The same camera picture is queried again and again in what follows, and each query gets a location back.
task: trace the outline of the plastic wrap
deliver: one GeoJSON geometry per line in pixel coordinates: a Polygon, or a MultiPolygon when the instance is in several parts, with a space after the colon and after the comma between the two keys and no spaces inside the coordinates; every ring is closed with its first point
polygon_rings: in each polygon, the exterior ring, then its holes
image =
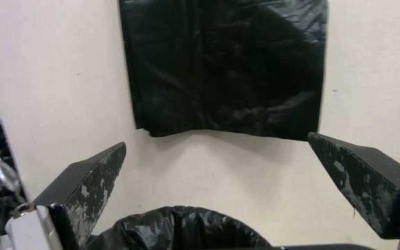
{"type": "Polygon", "coordinates": [[[306,140],[326,13],[325,0],[120,0],[137,127],[306,140]]]}

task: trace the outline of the beige wall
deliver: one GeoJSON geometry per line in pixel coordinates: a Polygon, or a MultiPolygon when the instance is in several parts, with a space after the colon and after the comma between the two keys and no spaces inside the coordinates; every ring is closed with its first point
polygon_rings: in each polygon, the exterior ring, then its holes
{"type": "MultiPolygon", "coordinates": [[[[400,161],[400,1],[330,0],[321,132],[400,161]]],[[[165,205],[216,209],[272,244],[395,249],[336,190],[304,142],[136,131],[116,1],[0,1],[0,110],[31,198],[118,141],[127,160],[96,232],[165,205]]]]}

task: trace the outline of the white wall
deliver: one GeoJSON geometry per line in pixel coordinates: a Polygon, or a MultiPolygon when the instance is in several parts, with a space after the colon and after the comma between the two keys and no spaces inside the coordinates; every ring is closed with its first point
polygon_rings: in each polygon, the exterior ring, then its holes
{"type": "MultiPolygon", "coordinates": [[[[96,231],[165,205],[216,209],[272,244],[378,239],[304,142],[135,131],[117,1],[0,1],[0,110],[27,193],[118,141],[127,160],[96,231]]],[[[400,161],[400,2],[330,0],[321,133],[400,161]]]]}

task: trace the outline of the peeling paint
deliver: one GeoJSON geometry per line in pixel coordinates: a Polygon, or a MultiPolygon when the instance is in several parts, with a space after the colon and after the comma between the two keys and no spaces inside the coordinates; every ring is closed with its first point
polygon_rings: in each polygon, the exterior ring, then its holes
{"type": "Polygon", "coordinates": [[[82,194],[84,197],[86,197],[86,198],[89,196],[88,189],[87,189],[87,187],[84,186],[84,185],[81,186],[81,194],[82,194]]]}
{"type": "Polygon", "coordinates": [[[342,164],[338,161],[334,162],[334,166],[340,171],[340,172],[345,172],[345,168],[342,166],[342,164]]]}

